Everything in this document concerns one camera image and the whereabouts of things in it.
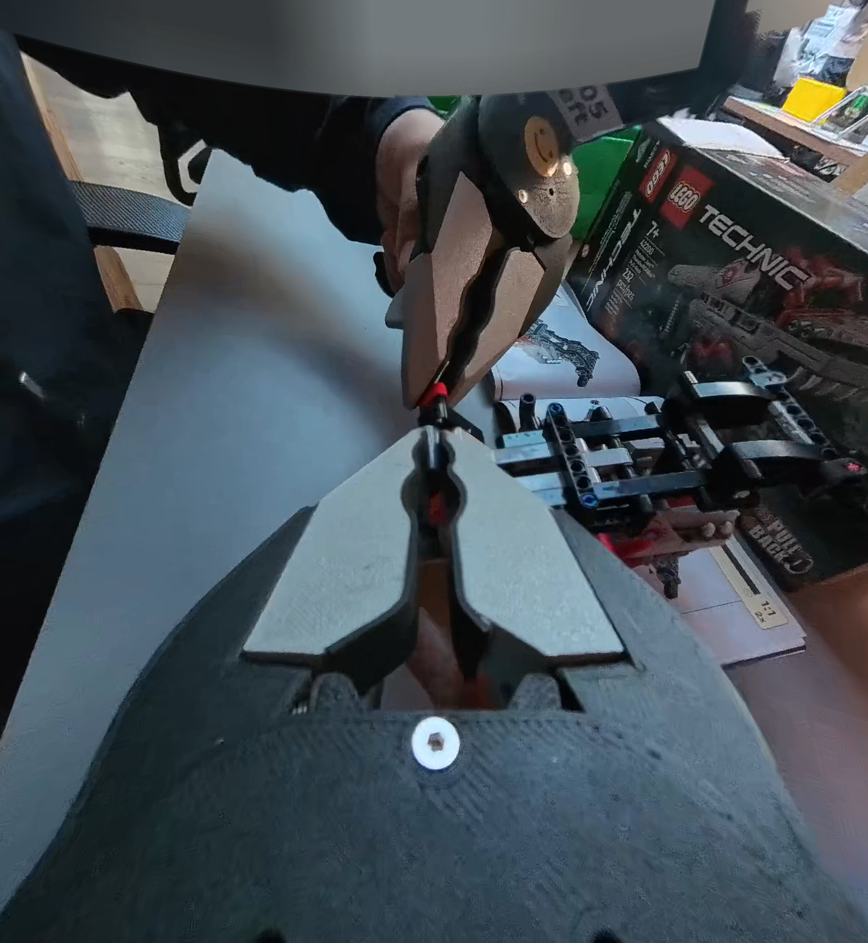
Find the person's left forearm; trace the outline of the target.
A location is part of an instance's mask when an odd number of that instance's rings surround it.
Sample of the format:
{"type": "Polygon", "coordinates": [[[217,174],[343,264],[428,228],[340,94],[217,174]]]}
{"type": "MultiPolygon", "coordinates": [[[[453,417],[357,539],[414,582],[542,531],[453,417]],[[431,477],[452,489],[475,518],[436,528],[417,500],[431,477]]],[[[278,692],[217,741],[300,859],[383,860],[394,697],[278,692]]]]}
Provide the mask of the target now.
{"type": "Polygon", "coordinates": [[[265,88],[16,36],[21,50],[103,98],[129,93],[162,134],[188,132],[288,192],[309,191],[347,239],[380,245],[375,159],[383,134],[423,97],[370,98],[265,88]]]}

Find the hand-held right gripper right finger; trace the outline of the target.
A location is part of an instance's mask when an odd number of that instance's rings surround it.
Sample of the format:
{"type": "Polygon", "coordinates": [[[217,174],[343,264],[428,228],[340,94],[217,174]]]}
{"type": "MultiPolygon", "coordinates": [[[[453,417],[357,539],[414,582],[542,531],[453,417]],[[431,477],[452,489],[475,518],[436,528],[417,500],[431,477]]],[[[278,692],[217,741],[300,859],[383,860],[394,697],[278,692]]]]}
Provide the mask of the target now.
{"type": "Polygon", "coordinates": [[[517,682],[559,667],[624,661],[626,650],[550,507],[482,443],[445,431],[456,491],[445,527],[451,635],[466,677],[517,682]]]}

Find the yellow box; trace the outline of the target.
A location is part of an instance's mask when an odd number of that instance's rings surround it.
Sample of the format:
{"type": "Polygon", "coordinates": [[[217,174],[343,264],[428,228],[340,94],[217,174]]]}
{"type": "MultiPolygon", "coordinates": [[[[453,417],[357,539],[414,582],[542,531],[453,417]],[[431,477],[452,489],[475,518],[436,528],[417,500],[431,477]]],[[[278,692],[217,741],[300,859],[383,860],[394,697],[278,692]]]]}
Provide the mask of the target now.
{"type": "Polygon", "coordinates": [[[786,99],[781,104],[781,111],[805,122],[813,123],[835,107],[847,94],[846,88],[817,80],[812,77],[800,77],[786,99]]]}

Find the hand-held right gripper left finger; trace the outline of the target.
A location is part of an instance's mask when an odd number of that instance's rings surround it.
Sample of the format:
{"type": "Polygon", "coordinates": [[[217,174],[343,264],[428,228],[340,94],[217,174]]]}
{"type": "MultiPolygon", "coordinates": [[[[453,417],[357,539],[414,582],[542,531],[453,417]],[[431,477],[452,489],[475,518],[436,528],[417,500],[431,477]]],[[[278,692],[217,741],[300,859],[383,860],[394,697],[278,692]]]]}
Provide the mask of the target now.
{"type": "Polygon", "coordinates": [[[425,434],[403,436],[312,511],[243,644],[252,662],[347,676],[364,693],[417,636],[418,513],[425,434]]]}

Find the black grey lego truck model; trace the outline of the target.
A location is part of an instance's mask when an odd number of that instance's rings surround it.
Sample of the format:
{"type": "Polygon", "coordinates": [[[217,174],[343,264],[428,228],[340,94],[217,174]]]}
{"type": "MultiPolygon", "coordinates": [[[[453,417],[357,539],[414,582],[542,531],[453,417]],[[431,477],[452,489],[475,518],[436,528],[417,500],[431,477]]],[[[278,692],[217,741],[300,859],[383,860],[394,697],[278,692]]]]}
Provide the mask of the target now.
{"type": "Polygon", "coordinates": [[[649,566],[665,595],[678,559],[723,546],[738,522],[763,524],[761,494],[791,487],[868,520],[868,468],[841,454],[786,387],[754,358],[744,379],[699,383],[686,373],[640,416],[599,405],[572,420],[523,394],[516,433],[491,451],[496,466],[535,500],[568,513],[627,566],[649,566]]]}

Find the person's left hand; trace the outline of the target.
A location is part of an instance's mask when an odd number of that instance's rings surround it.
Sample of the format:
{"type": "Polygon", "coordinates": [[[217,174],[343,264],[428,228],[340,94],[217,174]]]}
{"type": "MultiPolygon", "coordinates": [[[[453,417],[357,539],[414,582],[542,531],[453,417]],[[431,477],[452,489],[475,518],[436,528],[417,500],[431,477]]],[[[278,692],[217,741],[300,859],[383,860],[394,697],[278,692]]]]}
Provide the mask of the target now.
{"type": "Polygon", "coordinates": [[[384,272],[392,294],[404,286],[404,275],[420,235],[418,168],[443,124],[438,112],[406,111],[381,135],[376,151],[376,208],[382,229],[384,272]]]}

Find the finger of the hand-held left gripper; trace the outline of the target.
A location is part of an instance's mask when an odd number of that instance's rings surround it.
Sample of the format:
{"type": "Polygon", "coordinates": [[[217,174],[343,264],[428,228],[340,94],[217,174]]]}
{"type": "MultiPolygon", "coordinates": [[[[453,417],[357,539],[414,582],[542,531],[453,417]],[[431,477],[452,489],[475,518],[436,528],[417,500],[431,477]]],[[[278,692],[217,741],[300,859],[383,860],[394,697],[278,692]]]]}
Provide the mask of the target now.
{"type": "Polygon", "coordinates": [[[444,370],[448,403],[457,404],[491,371],[522,334],[545,277],[534,253],[497,253],[475,277],[444,370]]]}
{"type": "Polygon", "coordinates": [[[402,289],[402,397],[419,406],[441,382],[450,404],[459,403],[488,372],[478,352],[471,301],[476,280],[504,258],[505,241],[487,210],[484,195],[460,172],[448,199],[433,248],[412,259],[402,289]]]}

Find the black office chair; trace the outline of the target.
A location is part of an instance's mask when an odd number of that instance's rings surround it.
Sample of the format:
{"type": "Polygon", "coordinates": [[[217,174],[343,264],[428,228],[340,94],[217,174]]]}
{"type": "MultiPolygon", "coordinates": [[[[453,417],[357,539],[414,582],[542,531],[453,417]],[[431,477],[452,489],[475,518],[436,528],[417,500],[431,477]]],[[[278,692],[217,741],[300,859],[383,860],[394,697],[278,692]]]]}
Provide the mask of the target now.
{"type": "Polygon", "coordinates": [[[175,255],[190,209],[172,200],[84,181],[69,181],[93,246],[175,255]]]}

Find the open instruction booklet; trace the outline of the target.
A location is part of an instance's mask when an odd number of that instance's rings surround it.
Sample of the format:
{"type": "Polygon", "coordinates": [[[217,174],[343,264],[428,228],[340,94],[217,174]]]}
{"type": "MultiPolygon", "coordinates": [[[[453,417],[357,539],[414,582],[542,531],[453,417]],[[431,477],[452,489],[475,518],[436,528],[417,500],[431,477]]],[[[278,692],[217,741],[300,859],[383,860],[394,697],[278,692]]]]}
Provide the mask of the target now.
{"type": "MultiPolygon", "coordinates": [[[[487,375],[487,394],[496,406],[498,427],[520,430],[522,394],[536,398],[537,418],[551,402],[569,420],[605,407],[613,418],[642,418],[663,398],[641,395],[630,360],[586,321],[567,288],[528,333],[517,340],[487,375]]],[[[656,562],[638,556],[638,574],[657,592],[675,585],[669,603],[689,622],[721,666],[736,666],[805,649],[805,631],[779,593],[734,539],[705,541],[697,535],[690,552],[656,562]]]]}

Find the black toy set box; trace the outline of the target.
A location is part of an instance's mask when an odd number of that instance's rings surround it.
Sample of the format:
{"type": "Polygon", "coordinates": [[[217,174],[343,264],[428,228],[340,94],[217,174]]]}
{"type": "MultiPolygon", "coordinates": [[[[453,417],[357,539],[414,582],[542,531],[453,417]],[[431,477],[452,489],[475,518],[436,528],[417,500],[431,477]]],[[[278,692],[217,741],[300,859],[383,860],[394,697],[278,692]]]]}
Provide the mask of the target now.
{"type": "MultiPolygon", "coordinates": [[[[643,389],[744,379],[754,358],[868,468],[868,207],[787,161],[640,129],[567,283],[643,389]]],[[[868,477],[864,480],[868,486],[868,477]]],[[[868,520],[781,487],[745,539],[783,588],[868,568],[868,520]]]]}

